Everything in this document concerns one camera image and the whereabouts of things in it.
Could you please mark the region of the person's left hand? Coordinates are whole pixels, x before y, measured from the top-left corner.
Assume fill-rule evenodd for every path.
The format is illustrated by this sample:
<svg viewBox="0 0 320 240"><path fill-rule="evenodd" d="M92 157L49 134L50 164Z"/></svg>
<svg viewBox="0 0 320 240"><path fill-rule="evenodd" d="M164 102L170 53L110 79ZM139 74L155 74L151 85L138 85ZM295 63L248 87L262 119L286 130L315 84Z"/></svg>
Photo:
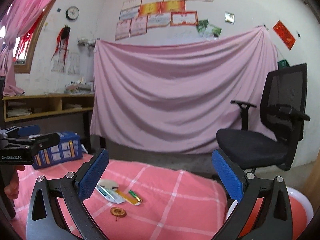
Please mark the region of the person's left hand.
<svg viewBox="0 0 320 240"><path fill-rule="evenodd" d="M24 171L24 170L25 170L24 165L15 166L10 183L4 188L4 193L7 195L7 197L10 200L15 200L18 198L20 180L19 180L17 171Z"/></svg>

